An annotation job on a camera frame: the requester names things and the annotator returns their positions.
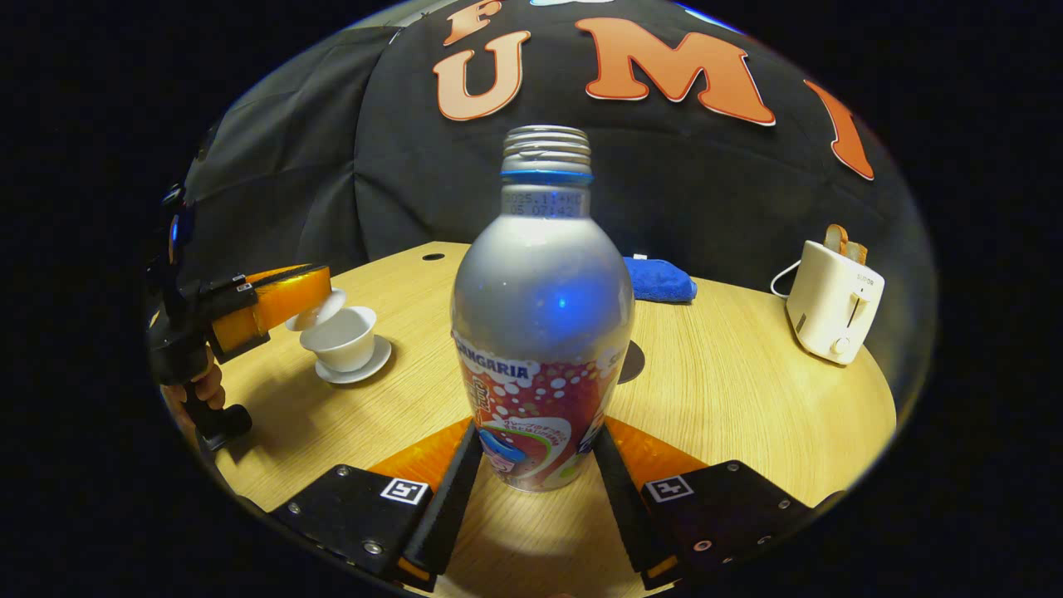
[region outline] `wooden table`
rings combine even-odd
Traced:
[[[254,418],[249,442],[217,465],[267,511],[327,468],[369,468],[470,415],[450,337],[450,297],[467,244],[429,242],[333,278],[348,305],[377,313],[390,361],[371,378],[333,386],[314,373],[298,334],[223,368],[231,403]],[[423,255],[442,253],[437,260]],[[738,459],[815,506],[848,488],[885,446],[893,399],[866,349],[840,368],[806,354],[782,298],[694,278],[690,306],[638,302],[635,341],[645,370],[617,388],[609,415],[709,465]],[[593,459],[559,491],[509,490],[480,469],[446,575],[434,596],[643,596]]]

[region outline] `black background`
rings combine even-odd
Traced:
[[[1054,255],[1037,244],[1060,237],[1058,193],[1042,187],[1059,155],[1059,4],[690,3],[806,69],[881,137],[943,283],[931,379],[879,475],[779,547],[775,568],[750,565],[713,593],[1046,584],[1058,567],[1031,547],[1058,532],[1046,458],[1060,446],[1059,391],[1034,380],[1058,330]],[[6,424],[20,432],[4,435],[17,481],[6,515],[27,530],[6,534],[15,591],[306,593],[343,579],[296,549],[265,550],[271,533],[233,528],[237,512],[203,484],[145,374],[136,242],[230,102],[385,5],[34,3],[5,19],[16,159],[4,254],[11,322],[27,325],[6,343]],[[780,559],[805,561],[795,571]]]

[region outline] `blue towel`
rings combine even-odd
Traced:
[[[664,259],[624,257],[631,274],[635,297],[646,302],[686,304],[697,295],[697,284],[687,272]]]

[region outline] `black cloth backdrop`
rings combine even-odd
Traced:
[[[185,278],[301,261],[334,273],[427,242],[471,242],[499,210],[505,132],[529,123],[583,129],[592,149],[591,212],[625,255],[759,290],[839,222],[887,280],[866,340],[898,412],[918,392],[937,329],[938,281],[915,200],[887,149],[856,115],[875,180],[831,152],[834,130],[815,81],[759,41],[665,0],[535,6],[506,2],[452,46],[446,19],[344,30],[296,56],[237,100],[209,133],[186,184],[198,202]],[[743,48],[774,126],[704,108],[704,74],[680,102],[649,85],[640,101],[589,97],[597,76],[586,17],[639,23],[675,47],[702,32]],[[469,121],[440,113],[433,66],[472,49],[467,88],[494,81],[484,45],[527,30],[519,93]],[[789,281],[779,288],[786,291]]]

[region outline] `white teacup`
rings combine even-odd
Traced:
[[[373,357],[376,312],[343,308],[336,315],[299,336],[299,344],[335,372],[354,372]]]

